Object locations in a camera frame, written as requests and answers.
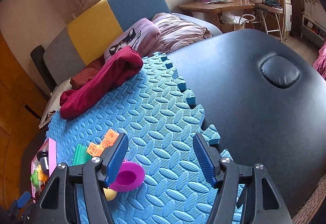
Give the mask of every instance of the screw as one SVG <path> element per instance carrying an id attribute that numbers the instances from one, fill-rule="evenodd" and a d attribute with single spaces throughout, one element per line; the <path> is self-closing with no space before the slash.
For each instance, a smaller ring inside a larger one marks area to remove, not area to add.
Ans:
<path id="1" fill-rule="evenodd" d="M 256 164 L 255 164 L 255 167 L 256 167 L 256 169 L 258 169 L 258 170 L 262 170 L 262 169 L 264 168 L 264 166 L 263 166 L 261 163 L 256 163 Z"/>
<path id="2" fill-rule="evenodd" d="M 100 162 L 100 160 L 101 160 L 100 157 L 93 157 L 93 158 L 92 158 L 92 162 L 93 162 L 93 163 L 98 163 L 98 162 Z"/>
<path id="3" fill-rule="evenodd" d="M 66 167 L 65 163 L 59 163 L 57 166 L 59 169 L 63 169 L 64 167 Z"/>
<path id="4" fill-rule="evenodd" d="M 221 162 L 223 162 L 223 163 L 230 163 L 230 158 L 228 158 L 228 157 L 222 157 L 221 158 Z"/>

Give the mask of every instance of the blue foam mat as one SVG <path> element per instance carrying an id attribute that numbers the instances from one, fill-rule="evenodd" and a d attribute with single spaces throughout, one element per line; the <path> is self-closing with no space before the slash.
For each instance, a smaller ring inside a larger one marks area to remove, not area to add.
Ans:
<path id="1" fill-rule="evenodd" d="M 200 129 L 204 109 L 165 54 L 143 58 L 141 71 L 117 89 L 108 92 L 91 109 L 74 120 L 57 112 L 47 137 L 57 142 L 57 162 L 72 165 L 77 144 L 99 144 L 108 129 L 129 137 L 126 158 L 141 164 L 144 183 L 120 193 L 109 208 L 120 224 L 204 224 L 216 190 L 206 183 L 192 148 L 192 137 L 201 132 L 206 140 L 219 141 L 213 125 Z M 242 191 L 239 186 L 238 196 Z M 79 213 L 88 224 L 82 188 L 78 189 Z M 240 222 L 241 209 L 234 222 Z"/>

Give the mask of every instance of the wooden desk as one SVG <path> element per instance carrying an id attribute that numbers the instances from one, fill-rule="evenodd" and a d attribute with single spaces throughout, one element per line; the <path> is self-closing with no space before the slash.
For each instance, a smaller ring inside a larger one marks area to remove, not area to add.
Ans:
<path id="1" fill-rule="evenodd" d="M 206 4 L 205 2 L 196 1 L 178 6 L 183 14 L 193 16 L 192 12 L 210 13 L 212 23 L 220 28 L 220 17 L 222 12 L 246 10 L 255 8 L 255 4 L 243 0 L 233 0 L 230 3 Z"/>

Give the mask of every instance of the purple pillow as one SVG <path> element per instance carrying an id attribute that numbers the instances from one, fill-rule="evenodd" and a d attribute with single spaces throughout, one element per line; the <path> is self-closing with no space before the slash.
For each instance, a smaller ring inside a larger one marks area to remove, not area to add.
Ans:
<path id="1" fill-rule="evenodd" d="M 160 34 L 159 28 L 154 23 L 146 18 L 140 19 L 104 51 L 105 62 L 127 45 L 131 46 L 141 57 L 145 57 Z"/>

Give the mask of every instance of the red cloth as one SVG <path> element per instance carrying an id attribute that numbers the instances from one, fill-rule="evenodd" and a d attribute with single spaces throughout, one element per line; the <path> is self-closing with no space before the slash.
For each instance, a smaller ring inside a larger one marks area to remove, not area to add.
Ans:
<path id="1" fill-rule="evenodd" d="M 143 65 L 139 54 L 130 46 L 116 52 L 111 59 L 79 90 L 67 90 L 60 97 L 60 115 L 73 119 L 96 104 L 105 93 L 136 75 Z"/>

